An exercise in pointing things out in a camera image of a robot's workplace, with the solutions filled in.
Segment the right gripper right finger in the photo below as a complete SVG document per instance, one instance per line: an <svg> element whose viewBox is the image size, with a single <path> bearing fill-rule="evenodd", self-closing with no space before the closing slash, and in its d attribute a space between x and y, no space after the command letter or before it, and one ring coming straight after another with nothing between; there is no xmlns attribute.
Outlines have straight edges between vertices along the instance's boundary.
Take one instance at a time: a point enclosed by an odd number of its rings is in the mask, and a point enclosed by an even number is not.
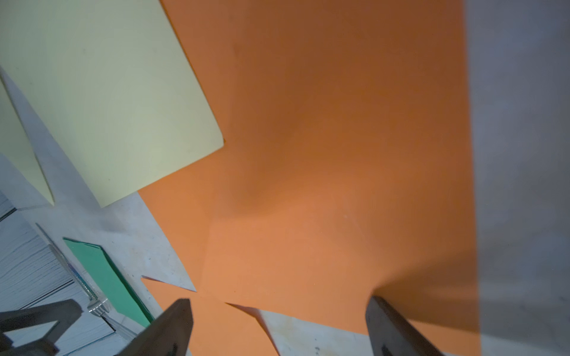
<svg viewBox="0 0 570 356"><path fill-rule="evenodd" d="M365 319L374 355L444 355L380 296L369 299Z"/></svg>

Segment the green paper sheet front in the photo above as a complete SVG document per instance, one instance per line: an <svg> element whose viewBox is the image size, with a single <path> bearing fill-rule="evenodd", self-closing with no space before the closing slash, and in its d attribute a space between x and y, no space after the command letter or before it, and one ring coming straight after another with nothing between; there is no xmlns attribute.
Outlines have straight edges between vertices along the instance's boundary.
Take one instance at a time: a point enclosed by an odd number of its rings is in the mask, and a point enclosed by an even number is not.
<svg viewBox="0 0 570 356"><path fill-rule="evenodd" d="M154 317L102 246L67 237L63 241L115 310L143 327L151 324Z"/></svg>

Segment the orange paper sheet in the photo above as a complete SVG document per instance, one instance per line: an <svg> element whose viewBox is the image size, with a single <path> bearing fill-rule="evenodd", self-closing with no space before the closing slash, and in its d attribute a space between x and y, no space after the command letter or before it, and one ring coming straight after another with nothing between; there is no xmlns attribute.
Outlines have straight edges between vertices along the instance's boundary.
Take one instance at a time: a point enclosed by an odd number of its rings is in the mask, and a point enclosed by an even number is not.
<svg viewBox="0 0 570 356"><path fill-rule="evenodd" d="M162 309L188 298L194 318L189 342L193 355L277 355L269 335L252 315L204 292L143 278L142 283Z"/></svg>
<svg viewBox="0 0 570 356"><path fill-rule="evenodd" d="M279 332L367 334L381 294L479 355L461 1L165 1L224 136L140 191L191 281Z"/></svg>

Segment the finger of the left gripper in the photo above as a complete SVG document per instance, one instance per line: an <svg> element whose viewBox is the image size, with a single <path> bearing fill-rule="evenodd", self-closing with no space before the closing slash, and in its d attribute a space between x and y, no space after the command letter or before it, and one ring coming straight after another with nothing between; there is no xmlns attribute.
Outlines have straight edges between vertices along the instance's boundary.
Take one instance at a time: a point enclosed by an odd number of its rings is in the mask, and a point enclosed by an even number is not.
<svg viewBox="0 0 570 356"><path fill-rule="evenodd" d="M56 342L80 319L83 309L73 299L17 311L1 313L1 355L56 355ZM20 329L52 323L51 328L35 341L15 347L6 335Z"/></svg>

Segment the orange paper sheet back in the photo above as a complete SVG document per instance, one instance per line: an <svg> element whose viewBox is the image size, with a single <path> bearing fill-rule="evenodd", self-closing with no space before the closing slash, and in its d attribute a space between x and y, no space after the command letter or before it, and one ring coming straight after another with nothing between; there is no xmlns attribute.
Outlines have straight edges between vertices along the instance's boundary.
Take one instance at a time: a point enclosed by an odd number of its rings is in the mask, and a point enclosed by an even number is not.
<svg viewBox="0 0 570 356"><path fill-rule="evenodd" d="M479 355L461 1L165 1L224 136L140 191L191 281L279 332L367 334L381 294Z"/></svg>

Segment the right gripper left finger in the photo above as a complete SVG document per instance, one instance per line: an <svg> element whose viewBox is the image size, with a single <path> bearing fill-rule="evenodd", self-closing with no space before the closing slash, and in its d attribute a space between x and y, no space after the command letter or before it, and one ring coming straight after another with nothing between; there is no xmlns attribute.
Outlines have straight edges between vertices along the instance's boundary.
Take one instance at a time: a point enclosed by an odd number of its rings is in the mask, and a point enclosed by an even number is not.
<svg viewBox="0 0 570 356"><path fill-rule="evenodd" d="M190 299L178 299L149 327L136 336L119 353L119 356L185 356L193 326L194 318Z"/></svg>

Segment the orange paper sheet front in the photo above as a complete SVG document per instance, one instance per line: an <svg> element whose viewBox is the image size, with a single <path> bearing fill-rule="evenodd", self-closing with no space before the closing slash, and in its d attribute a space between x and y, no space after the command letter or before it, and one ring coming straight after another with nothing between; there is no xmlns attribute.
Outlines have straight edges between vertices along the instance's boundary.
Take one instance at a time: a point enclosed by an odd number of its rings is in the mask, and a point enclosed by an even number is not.
<svg viewBox="0 0 570 356"><path fill-rule="evenodd" d="M252 315L204 292L143 278L142 283L162 309L188 298L194 318L189 342L193 355L277 355L269 335Z"/></svg>

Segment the yellow paper sheet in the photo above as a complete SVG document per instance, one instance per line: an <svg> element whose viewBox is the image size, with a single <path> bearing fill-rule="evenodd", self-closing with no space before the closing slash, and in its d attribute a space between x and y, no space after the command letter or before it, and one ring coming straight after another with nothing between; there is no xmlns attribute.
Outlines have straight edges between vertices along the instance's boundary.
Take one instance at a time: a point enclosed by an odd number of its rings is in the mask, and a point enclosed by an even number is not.
<svg viewBox="0 0 570 356"><path fill-rule="evenodd" d="M54 204L45 175L3 82L1 82L1 155L46 202Z"/></svg>
<svg viewBox="0 0 570 356"><path fill-rule="evenodd" d="M159 1L3 1L1 66L102 207L224 144Z"/></svg>

